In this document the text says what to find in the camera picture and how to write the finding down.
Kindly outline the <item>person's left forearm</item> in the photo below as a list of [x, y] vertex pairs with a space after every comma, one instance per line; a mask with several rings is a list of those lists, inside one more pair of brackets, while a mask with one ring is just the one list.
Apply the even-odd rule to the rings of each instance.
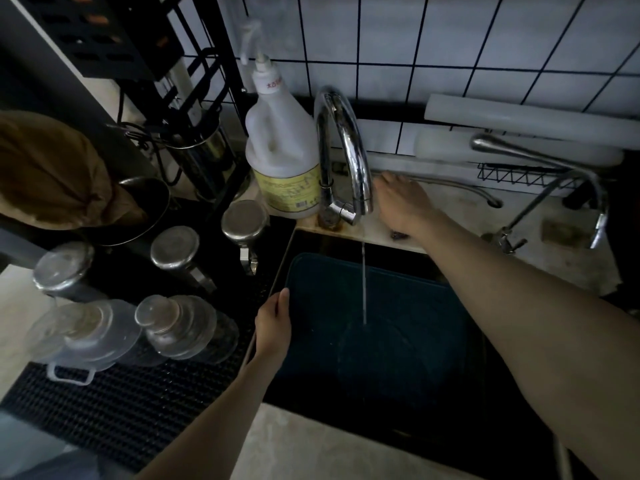
[[230, 480], [286, 349], [257, 351], [232, 384], [134, 480]]

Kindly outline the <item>black metal dish rack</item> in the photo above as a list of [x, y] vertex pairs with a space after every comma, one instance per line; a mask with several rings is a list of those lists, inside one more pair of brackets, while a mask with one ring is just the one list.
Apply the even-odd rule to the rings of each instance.
[[[184, 139], [192, 139], [216, 120], [222, 126], [221, 111], [226, 97], [239, 96], [242, 88], [239, 70], [232, 68], [236, 60], [217, 1], [169, 0], [166, 7], [168, 15], [174, 13], [177, 17], [196, 53], [186, 66], [186, 85], [191, 85], [190, 77], [193, 74], [200, 78], [193, 88], [185, 89], [186, 94], [182, 95], [183, 83], [178, 82], [178, 76], [169, 76], [171, 70], [183, 62], [180, 59], [164, 76], [173, 81], [164, 96], [151, 82], [116, 80], [120, 88], [116, 122], [127, 137], [151, 145], [161, 179], [169, 187], [174, 187], [180, 177], [186, 174], [169, 153], [165, 141], [176, 134]], [[222, 196], [208, 203], [215, 208], [227, 206], [247, 174], [245, 158], [236, 156], [236, 168]]]

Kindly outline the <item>black kitchen sink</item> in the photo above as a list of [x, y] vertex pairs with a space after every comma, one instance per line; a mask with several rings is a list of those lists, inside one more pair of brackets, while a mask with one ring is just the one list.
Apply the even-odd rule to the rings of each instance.
[[[274, 290], [286, 287], [290, 265], [302, 253], [450, 286], [424, 254], [296, 230], [282, 259]], [[366, 406], [336, 398], [325, 401], [294, 392], [277, 379], [278, 371], [265, 400], [290, 413], [486, 480], [596, 480], [572, 452], [561, 450], [558, 439], [524, 400], [504, 362], [470, 319], [482, 339], [474, 367], [477, 395], [472, 399], [427, 411]]]

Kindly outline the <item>black ribbed drain mat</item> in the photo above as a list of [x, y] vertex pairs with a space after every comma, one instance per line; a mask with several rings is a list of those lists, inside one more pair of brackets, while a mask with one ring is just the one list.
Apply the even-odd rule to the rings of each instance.
[[220, 233], [215, 237], [206, 263], [222, 271], [222, 285], [212, 302], [239, 328], [236, 350], [226, 361], [114, 365], [85, 387], [50, 381], [43, 365], [30, 363], [0, 401], [0, 411], [135, 472], [144, 468], [238, 375], [252, 346], [255, 315], [271, 292], [294, 228], [292, 220], [271, 218], [257, 243], [264, 254], [254, 277], [231, 271], [232, 244]]

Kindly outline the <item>brown cloth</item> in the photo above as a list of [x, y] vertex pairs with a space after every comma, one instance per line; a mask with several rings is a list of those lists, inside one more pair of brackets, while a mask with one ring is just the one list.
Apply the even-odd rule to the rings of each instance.
[[148, 221], [82, 133], [9, 110], [0, 110], [0, 215], [55, 231]]

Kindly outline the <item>person's right hand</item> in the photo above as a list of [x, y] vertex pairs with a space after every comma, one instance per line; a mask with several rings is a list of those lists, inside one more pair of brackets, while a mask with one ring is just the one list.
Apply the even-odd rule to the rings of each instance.
[[418, 188], [418, 198], [413, 204], [380, 204], [375, 187], [374, 193], [380, 220], [391, 231], [406, 234], [423, 243], [432, 234], [443, 213], [432, 204], [425, 190], [417, 182], [414, 182], [414, 185]]

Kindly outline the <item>steel utensil holder cup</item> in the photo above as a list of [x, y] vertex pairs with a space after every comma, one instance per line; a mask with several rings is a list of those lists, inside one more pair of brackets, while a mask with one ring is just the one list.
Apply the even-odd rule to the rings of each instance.
[[194, 186], [199, 200], [213, 203], [222, 196], [236, 168], [236, 156], [219, 120], [192, 139], [172, 135], [165, 146]]

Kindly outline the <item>person's right forearm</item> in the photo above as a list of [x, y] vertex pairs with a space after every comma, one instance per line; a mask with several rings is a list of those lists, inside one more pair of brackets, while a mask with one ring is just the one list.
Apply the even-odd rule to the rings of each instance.
[[640, 322], [440, 212], [411, 222], [546, 426], [601, 480], [640, 480]]

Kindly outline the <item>dark blue plastic tray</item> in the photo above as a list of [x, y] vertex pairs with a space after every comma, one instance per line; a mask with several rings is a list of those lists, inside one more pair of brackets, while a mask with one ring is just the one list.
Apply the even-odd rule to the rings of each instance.
[[452, 288], [313, 253], [290, 265], [277, 379], [329, 401], [427, 411], [472, 399], [482, 339]]

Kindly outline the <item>steel pot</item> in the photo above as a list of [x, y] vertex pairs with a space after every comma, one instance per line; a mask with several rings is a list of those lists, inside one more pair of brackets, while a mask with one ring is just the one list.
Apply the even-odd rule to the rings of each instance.
[[169, 187], [158, 178], [131, 177], [119, 181], [147, 215], [147, 219], [135, 225], [114, 224], [89, 228], [88, 240], [96, 246], [126, 246], [130, 249], [148, 247], [159, 231], [159, 223], [167, 213], [172, 196]]

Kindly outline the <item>white pump detergent bottle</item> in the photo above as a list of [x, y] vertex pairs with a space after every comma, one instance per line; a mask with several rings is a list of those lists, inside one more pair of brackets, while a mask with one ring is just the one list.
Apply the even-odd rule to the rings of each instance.
[[240, 58], [255, 60], [252, 80], [258, 95], [248, 110], [246, 159], [270, 213], [302, 219], [319, 210], [319, 150], [311, 115], [286, 87], [281, 71], [264, 47], [262, 26], [242, 27]]

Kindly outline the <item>black perforated rack holder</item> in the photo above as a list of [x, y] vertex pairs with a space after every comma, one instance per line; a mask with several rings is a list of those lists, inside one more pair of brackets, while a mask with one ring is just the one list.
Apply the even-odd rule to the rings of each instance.
[[82, 74], [160, 81], [184, 56], [169, 0], [19, 0]]

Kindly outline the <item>person's left hand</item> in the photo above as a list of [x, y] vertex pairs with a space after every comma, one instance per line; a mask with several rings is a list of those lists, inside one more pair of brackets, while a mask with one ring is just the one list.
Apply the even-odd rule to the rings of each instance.
[[291, 343], [292, 327], [278, 326], [275, 321], [277, 293], [260, 307], [255, 318], [255, 355], [279, 368]]

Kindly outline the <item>white rolled mat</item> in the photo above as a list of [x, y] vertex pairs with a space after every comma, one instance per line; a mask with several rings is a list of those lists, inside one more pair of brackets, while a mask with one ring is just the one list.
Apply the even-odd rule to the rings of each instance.
[[[439, 128], [422, 129], [415, 139], [415, 156], [420, 159], [446, 162], [469, 162], [533, 166], [534, 162], [519, 157], [473, 151], [470, 139], [475, 131], [448, 131]], [[612, 168], [622, 163], [621, 149], [571, 141], [533, 137], [506, 136], [504, 140], [528, 150], [598, 168]]]
[[432, 94], [425, 120], [640, 151], [640, 121]]

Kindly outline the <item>thin chrome spout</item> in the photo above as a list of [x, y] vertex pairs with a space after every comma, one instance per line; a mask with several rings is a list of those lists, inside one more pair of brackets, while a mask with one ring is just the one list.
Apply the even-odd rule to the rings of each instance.
[[484, 199], [487, 205], [493, 209], [501, 209], [504, 206], [504, 202], [501, 199], [495, 197], [488, 191], [464, 180], [420, 175], [411, 177], [411, 179], [424, 184], [447, 186], [474, 193]]

